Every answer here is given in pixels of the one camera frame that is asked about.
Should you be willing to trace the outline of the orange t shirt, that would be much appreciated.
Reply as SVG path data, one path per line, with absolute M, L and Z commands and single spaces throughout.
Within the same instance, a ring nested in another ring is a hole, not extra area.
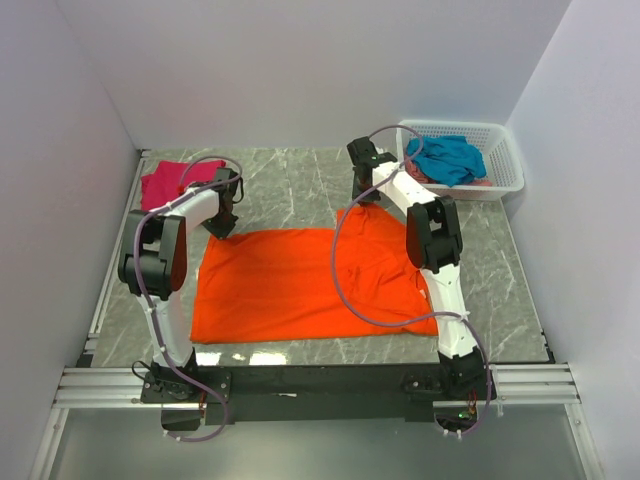
M 344 226 L 211 238 L 199 268 L 191 340 L 256 343 L 412 333 L 434 336 L 427 286 L 405 250 L 405 226 L 372 205 Z

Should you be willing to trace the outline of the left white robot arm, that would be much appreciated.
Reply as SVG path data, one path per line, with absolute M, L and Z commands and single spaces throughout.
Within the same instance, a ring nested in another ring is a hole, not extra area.
M 219 168 L 209 182 L 195 182 L 165 205 L 129 212 L 117 274 L 141 305 L 152 338 L 147 388 L 179 402 L 193 399 L 204 382 L 181 304 L 188 273 L 187 237 L 201 226 L 216 239 L 235 227 L 234 196 L 244 194 L 241 174 Z

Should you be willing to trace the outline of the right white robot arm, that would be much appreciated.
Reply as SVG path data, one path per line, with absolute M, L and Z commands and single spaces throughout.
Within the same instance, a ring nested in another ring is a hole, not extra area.
M 354 177 L 350 208 L 386 196 L 406 216 L 405 244 L 411 264 L 427 285 L 432 312 L 396 322 L 396 327 L 433 319 L 438 329 L 438 356 L 444 370 L 439 387 L 452 399 L 486 388 L 493 393 L 488 354 L 468 319 L 461 289 L 463 239 L 453 198 L 438 195 L 406 172 L 409 160 L 380 152 L 369 136 L 347 145 Z

